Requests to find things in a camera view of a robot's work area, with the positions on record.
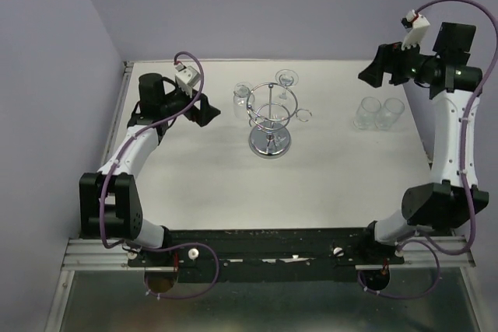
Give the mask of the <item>clear wine glass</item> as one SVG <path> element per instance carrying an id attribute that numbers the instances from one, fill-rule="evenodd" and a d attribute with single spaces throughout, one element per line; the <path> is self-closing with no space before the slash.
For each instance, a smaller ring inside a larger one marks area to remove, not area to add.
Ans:
<path id="1" fill-rule="evenodd" d="M 353 124 L 360 130 L 370 130 L 380 110 L 381 103 L 377 98 L 372 96 L 363 98 L 357 108 Z"/>

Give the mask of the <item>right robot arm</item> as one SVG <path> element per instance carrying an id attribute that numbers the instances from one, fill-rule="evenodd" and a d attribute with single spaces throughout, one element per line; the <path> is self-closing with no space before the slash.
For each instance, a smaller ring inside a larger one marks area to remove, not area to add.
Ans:
<path id="1" fill-rule="evenodd" d="M 424 55 L 419 45 L 429 22 L 418 16 L 403 24 L 408 31 L 404 40 L 380 45 L 358 77 L 374 88 L 386 73 L 393 86 L 408 81 L 428 85 L 435 123 L 433 163 L 429 183 L 409 188 L 399 211 L 370 224 L 372 236 L 358 244 L 359 257 L 369 264 L 384 257 L 385 245 L 417 229 L 456 229 L 489 203 L 488 193 L 479 189 L 473 157 L 473 121 L 483 77 L 481 68 L 468 65 L 476 28 L 442 23 L 433 54 Z"/>

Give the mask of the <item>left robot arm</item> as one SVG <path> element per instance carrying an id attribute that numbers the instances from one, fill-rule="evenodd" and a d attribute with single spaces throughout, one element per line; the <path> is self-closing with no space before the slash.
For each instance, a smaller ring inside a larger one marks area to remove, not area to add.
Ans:
<path id="1" fill-rule="evenodd" d="M 173 254 L 170 231 L 144 218 L 136 180 L 178 117 L 204 127 L 220 114 L 204 93 L 189 89 L 179 75 L 141 75 L 139 101 L 123 142 L 96 172 L 84 173 L 79 180 L 82 236 L 99 238 L 107 248 L 122 243 L 145 247 L 153 264 L 167 264 Z"/>

